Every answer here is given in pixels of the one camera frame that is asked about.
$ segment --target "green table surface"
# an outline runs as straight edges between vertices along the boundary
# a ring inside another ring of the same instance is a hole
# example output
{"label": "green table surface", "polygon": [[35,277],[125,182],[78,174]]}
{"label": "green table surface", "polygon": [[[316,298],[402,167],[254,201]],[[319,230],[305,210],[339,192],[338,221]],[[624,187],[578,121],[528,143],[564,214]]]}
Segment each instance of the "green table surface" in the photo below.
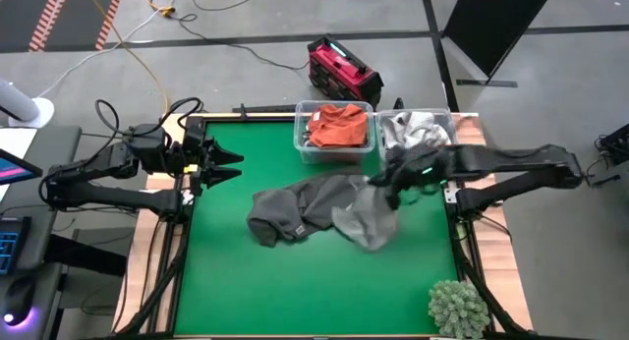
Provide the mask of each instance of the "green table surface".
{"label": "green table surface", "polygon": [[[456,279],[443,197],[399,211],[400,230],[367,253],[333,228],[303,243],[262,247],[246,218],[254,193],[337,168],[305,165],[292,123],[209,123],[245,156],[241,177],[196,202],[175,333],[178,335],[434,334],[429,289]],[[376,150],[363,164],[377,171]]]}

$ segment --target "orange cloth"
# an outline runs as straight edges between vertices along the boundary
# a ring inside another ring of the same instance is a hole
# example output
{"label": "orange cloth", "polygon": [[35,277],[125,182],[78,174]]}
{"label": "orange cloth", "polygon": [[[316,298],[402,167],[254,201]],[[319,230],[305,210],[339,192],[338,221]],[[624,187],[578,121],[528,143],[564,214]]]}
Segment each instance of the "orange cloth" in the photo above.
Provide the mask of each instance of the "orange cloth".
{"label": "orange cloth", "polygon": [[321,105],[308,123],[310,140],[318,147],[363,145],[367,129],[367,113],[355,104],[342,108]]}

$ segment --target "succulent plant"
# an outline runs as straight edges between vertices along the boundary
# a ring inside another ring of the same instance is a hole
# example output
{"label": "succulent plant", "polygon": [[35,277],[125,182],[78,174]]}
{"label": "succulent plant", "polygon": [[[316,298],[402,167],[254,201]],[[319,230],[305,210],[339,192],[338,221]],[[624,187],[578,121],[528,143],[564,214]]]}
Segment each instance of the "succulent plant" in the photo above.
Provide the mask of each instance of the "succulent plant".
{"label": "succulent plant", "polygon": [[490,319],[487,304],[473,285],[439,281],[429,294],[429,315],[434,318],[441,335],[481,339]]}

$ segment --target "orange striped tape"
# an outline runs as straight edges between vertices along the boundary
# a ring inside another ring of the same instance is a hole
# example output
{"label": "orange striped tape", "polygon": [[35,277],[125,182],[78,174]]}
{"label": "orange striped tape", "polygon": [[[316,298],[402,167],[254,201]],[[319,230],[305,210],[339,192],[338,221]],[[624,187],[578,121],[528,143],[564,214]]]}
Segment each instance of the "orange striped tape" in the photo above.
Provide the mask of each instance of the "orange striped tape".
{"label": "orange striped tape", "polygon": [[52,31],[52,27],[57,22],[59,12],[66,0],[48,0],[44,6],[39,22],[32,32],[30,38],[29,51],[40,51],[46,46],[48,35]]}
{"label": "orange striped tape", "polygon": [[118,11],[118,6],[120,5],[120,0],[111,0],[109,3],[109,8],[107,9],[107,16],[102,21],[102,27],[100,28],[100,32],[98,33],[98,39],[96,40],[96,49],[102,50],[105,46],[105,41],[107,41],[107,35],[109,35],[109,31],[111,30],[111,25],[114,23],[114,17],[116,17],[116,12]]}

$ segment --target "gray cloth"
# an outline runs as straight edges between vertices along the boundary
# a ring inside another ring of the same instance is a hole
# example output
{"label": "gray cloth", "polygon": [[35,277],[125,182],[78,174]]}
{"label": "gray cloth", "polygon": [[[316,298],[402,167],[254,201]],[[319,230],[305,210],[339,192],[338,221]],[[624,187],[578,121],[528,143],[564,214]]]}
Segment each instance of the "gray cloth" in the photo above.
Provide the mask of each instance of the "gray cloth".
{"label": "gray cloth", "polygon": [[384,147],[411,148],[418,143],[430,146],[451,144],[448,133],[434,122],[428,112],[401,112],[393,118],[382,118],[380,127],[384,135]]}
{"label": "gray cloth", "polygon": [[350,206],[332,208],[332,221],[347,238],[371,252],[384,247],[398,230],[397,212],[386,202],[384,188],[367,183]]}
{"label": "gray cloth", "polygon": [[326,175],[284,189],[254,195],[247,224],[259,243],[274,247],[277,239],[298,241],[332,226],[332,207],[347,207],[356,198],[362,175]]}

